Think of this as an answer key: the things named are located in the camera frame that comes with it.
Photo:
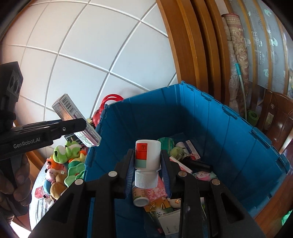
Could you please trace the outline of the person's left hand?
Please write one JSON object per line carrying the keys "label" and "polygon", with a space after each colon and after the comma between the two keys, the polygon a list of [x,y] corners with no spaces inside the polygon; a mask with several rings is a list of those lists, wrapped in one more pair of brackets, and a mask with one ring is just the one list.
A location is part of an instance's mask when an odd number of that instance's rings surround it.
{"label": "person's left hand", "polygon": [[31,202],[30,164],[25,154],[1,160],[1,208],[9,216],[28,213]]}

